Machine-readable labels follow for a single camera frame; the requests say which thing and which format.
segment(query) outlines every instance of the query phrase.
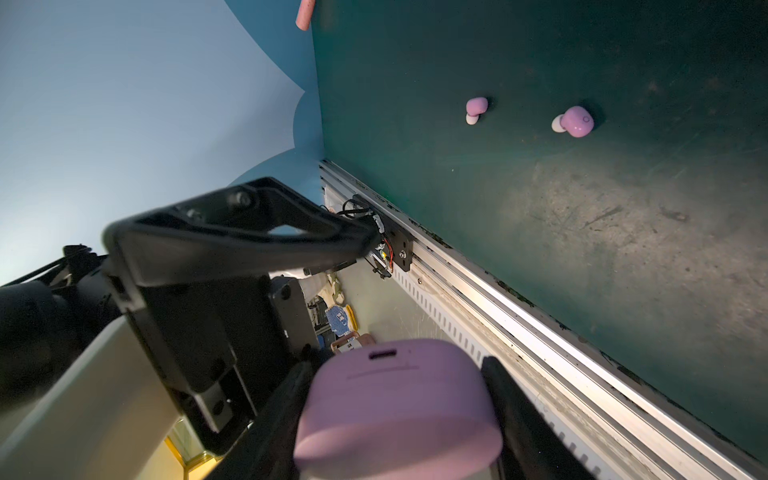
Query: metal rail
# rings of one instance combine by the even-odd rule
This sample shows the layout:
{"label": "metal rail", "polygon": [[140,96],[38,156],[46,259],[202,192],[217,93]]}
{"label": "metal rail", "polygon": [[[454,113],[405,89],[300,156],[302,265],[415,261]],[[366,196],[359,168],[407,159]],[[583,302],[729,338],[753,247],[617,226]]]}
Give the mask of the metal rail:
{"label": "metal rail", "polygon": [[[427,312],[441,328],[445,318],[452,319],[451,333],[457,332],[453,325],[463,328],[462,335],[449,335],[460,346],[465,343],[468,353],[482,348],[501,359],[539,410],[600,458],[598,471],[604,474],[599,478],[766,477],[758,462],[625,376],[594,347],[580,343],[355,177],[330,162],[320,170],[326,198],[358,194],[414,236],[412,272],[398,270],[396,280],[422,308],[432,307],[435,315]],[[415,283],[414,275],[420,275]],[[557,422],[550,423],[555,428]]]}

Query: green table surface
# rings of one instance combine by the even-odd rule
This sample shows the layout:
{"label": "green table surface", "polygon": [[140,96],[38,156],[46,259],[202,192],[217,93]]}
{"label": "green table surface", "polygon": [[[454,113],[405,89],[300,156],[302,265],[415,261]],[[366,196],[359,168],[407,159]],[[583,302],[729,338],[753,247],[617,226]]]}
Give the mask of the green table surface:
{"label": "green table surface", "polygon": [[331,161],[768,462],[766,0],[320,0],[313,37]]}

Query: bolt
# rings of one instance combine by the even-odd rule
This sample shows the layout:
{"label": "bolt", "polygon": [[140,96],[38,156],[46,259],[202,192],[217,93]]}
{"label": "bolt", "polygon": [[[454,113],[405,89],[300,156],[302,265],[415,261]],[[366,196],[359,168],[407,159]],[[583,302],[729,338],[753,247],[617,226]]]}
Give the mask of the bolt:
{"label": "bolt", "polygon": [[248,208],[253,203],[250,195],[242,190],[231,194],[229,201],[231,205],[238,208]]}
{"label": "bolt", "polygon": [[187,210],[187,217],[190,220],[194,220],[196,222],[202,222],[204,220],[203,214],[199,210],[196,210],[194,208],[190,208],[189,210]]}

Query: white ear tip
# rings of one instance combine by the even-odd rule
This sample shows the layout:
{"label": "white ear tip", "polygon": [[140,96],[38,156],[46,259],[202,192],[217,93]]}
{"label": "white ear tip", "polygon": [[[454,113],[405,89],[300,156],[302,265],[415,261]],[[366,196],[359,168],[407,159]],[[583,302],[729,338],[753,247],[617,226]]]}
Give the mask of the white ear tip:
{"label": "white ear tip", "polygon": [[554,118],[552,121],[552,130],[558,132],[559,134],[565,132],[565,129],[562,125],[560,125],[560,119],[563,118],[563,114],[559,114],[557,117]]}

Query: light blue wall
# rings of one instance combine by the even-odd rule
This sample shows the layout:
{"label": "light blue wall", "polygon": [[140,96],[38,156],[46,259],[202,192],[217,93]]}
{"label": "light blue wall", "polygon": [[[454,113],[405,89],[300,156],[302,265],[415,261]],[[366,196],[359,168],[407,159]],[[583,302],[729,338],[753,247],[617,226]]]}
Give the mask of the light blue wall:
{"label": "light blue wall", "polygon": [[317,201],[312,40],[291,3],[0,2],[0,283],[238,177]]}

